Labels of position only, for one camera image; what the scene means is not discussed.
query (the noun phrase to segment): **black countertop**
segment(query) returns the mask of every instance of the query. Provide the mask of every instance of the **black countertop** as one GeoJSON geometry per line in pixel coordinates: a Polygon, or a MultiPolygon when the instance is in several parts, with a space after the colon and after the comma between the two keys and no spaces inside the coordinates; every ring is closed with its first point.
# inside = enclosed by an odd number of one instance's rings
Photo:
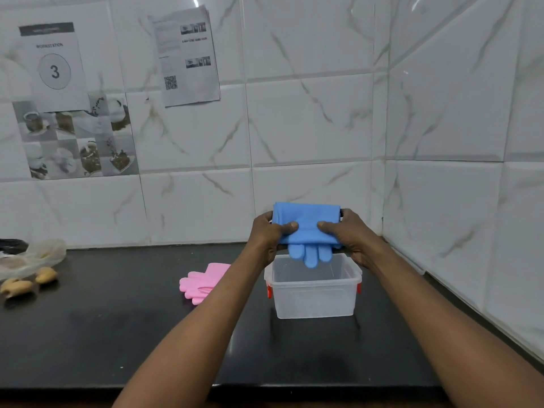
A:
{"type": "MultiPolygon", "coordinates": [[[[69,251],[59,281],[0,310],[0,390],[122,388],[194,306],[179,279],[232,263],[242,244],[69,251]]],[[[377,279],[362,275],[353,316],[276,316],[259,278],[213,391],[298,390],[443,398],[438,379],[377,279]]]]}

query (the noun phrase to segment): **clear plastic container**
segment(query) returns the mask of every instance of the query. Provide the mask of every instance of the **clear plastic container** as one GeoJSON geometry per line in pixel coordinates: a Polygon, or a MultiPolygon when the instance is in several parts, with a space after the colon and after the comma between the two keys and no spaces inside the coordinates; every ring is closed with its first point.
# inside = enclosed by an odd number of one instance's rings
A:
{"type": "Polygon", "coordinates": [[[361,269],[344,253],[309,269],[302,260],[279,254],[264,270],[280,319],[353,315],[361,269]]]}

